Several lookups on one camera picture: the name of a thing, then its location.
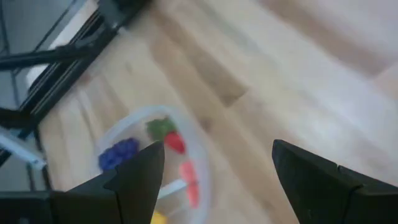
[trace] black metal frame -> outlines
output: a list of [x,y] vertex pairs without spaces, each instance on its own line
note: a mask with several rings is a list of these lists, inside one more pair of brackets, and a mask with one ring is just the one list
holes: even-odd
[[[18,125],[13,128],[23,126],[19,138],[25,139],[35,130],[116,34],[116,29],[107,26],[104,17],[95,11],[66,46],[0,58],[0,70],[51,63],[32,84],[28,97],[17,111],[7,111],[5,114],[0,110],[0,116],[15,118],[13,124]],[[27,119],[19,119],[27,114]],[[10,152],[0,149],[0,167],[10,156]]]

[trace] red strawberry toy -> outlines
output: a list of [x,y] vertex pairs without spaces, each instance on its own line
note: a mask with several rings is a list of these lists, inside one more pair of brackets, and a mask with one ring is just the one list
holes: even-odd
[[185,153],[185,143],[176,132],[170,132],[164,137],[164,143],[179,154]]

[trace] blue grape toy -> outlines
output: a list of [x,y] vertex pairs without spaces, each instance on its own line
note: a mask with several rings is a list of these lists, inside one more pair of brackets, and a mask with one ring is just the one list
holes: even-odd
[[115,168],[123,161],[131,159],[135,154],[137,154],[138,147],[139,142],[134,138],[119,141],[99,155],[99,168],[101,168],[102,171]]

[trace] clear plastic bowl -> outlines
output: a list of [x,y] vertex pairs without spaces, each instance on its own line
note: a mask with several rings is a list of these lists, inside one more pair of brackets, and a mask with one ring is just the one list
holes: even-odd
[[199,188],[199,203],[197,208],[190,208],[185,190],[159,198],[155,210],[167,217],[167,223],[203,224],[206,221],[210,207],[210,173],[206,149],[198,138],[193,124],[177,110],[167,106],[148,106],[135,111],[123,118],[109,129],[98,141],[98,152],[102,153],[117,142],[135,138],[140,142],[140,150],[153,143],[146,133],[146,122],[157,118],[168,117],[176,125],[185,143],[185,155],[180,155],[165,147],[165,167],[162,190],[171,185],[181,183],[178,175],[179,165],[186,160],[193,162]]

